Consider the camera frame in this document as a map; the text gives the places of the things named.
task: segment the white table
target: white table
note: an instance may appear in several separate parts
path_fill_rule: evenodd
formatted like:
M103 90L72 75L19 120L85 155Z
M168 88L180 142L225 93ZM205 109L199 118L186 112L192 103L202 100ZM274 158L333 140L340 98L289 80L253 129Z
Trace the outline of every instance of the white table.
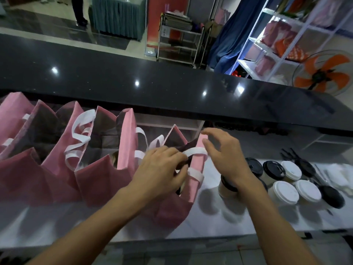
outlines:
M139 216L127 224L112 242L156 239L202 239L254 235L255 229L245 206L237 200L224 201L218 194L220 174L208 159L205 180L187 219L176 229L154 225ZM305 206L280 208L296 231L353 228L353 200L345 196L342 209L315 211ZM83 203L29 208L22 204L0 204L0 248L50 245L95 210Z

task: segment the person's leg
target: person's leg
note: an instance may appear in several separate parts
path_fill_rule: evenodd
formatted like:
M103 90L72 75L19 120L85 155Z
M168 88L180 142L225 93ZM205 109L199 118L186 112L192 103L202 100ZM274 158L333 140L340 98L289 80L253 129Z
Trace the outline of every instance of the person's leg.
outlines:
M83 0L71 0L73 12L75 13L75 17L77 23L79 25L87 24L87 21L83 17Z

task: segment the orange fan blade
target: orange fan blade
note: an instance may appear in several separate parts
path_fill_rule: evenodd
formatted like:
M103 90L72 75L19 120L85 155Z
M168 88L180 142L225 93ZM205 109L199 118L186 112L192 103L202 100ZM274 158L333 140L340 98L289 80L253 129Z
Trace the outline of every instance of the orange fan blade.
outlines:
M316 86L316 88L315 88L314 90L315 90L316 92L322 92L322 93L324 93L325 90L326 90L326 82L324 81L324 82L319 83L319 84Z
M329 69L332 69L333 67L343 64L343 63L348 63L351 62L349 58L347 58L345 55L338 54L334 55L333 57L329 58L325 64L322 66L323 71L328 71Z
M331 72L327 77L336 82L338 89L344 88L351 79L349 75L343 72Z
M313 81L311 79L305 79L302 77L297 77L294 81L295 87L309 87L312 84L313 84Z
M317 69L315 67L315 62L318 57L319 56L312 57L305 62L305 70L308 74L313 75L315 72L317 72Z

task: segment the cup lid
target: cup lid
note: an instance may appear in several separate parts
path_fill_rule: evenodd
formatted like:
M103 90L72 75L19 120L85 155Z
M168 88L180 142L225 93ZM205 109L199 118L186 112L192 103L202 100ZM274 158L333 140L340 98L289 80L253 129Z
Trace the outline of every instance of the cup lid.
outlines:
M316 175L315 168L307 160L298 159L294 162L302 171L303 175L312 178Z
M221 175L221 181L224 187L226 187L228 190L233 191L233 192L238 192L238 189L236 186L234 186L233 183L227 181L227 179Z
M285 181L276 181L273 184L277 196L289 205L295 205L299 200L297 189Z
M297 181L302 177L302 171L295 163L291 161L282 161L281 165L285 169L288 178Z
M310 202L318 202L321 200L321 192L315 184L311 183L307 180L298 180L294 183L295 187L297 188L298 193L302 196L305 200Z
M266 161L262 166L266 174L275 180L282 180L286 175L283 166L276 161Z
M320 186L319 190L322 195L322 199L330 206L341 209L345 206L346 202L343 196L331 186Z
M249 165L249 168L251 172L257 177L261 177L262 173L264 172L264 169L262 167L262 164L256 160L255 158L247 157L245 158L247 161L247 164Z
M266 183L264 183L261 179L259 179L259 181L261 181L261 183L264 186L265 190L268 192L268 187L267 187Z

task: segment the right hand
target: right hand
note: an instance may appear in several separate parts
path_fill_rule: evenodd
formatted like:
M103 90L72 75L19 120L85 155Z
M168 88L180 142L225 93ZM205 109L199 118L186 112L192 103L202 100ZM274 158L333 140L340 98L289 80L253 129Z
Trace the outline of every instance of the right hand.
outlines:
M202 140L208 155L221 175L235 184L241 179L255 177L244 158L239 140L218 128L205 128L201 133L214 136L221 144L218 151L208 139Z

